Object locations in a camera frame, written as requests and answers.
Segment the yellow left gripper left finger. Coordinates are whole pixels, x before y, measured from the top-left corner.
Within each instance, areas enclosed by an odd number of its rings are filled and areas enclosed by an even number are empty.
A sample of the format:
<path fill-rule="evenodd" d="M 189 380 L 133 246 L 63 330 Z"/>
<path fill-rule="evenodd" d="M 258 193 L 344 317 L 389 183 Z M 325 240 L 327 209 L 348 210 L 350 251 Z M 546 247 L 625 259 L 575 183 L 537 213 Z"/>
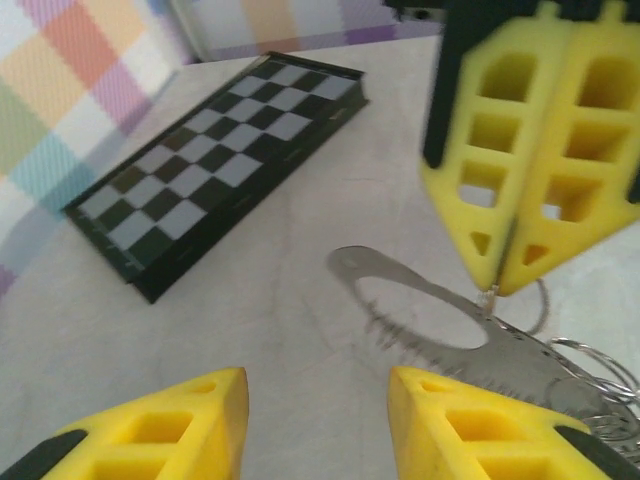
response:
<path fill-rule="evenodd" d="M 242 367 L 217 370 L 77 420 L 4 479 L 238 479 L 249 420 Z"/>

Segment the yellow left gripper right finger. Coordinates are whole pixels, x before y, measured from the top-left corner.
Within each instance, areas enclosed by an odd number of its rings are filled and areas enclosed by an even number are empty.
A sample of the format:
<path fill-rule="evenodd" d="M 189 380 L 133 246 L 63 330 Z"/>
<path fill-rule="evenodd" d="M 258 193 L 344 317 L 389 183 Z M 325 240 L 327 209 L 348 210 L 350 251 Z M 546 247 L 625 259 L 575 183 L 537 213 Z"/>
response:
<path fill-rule="evenodd" d="M 415 367 L 389 376 L 401 479 L 636 479 L 639 469 L 567 415 Z"/>

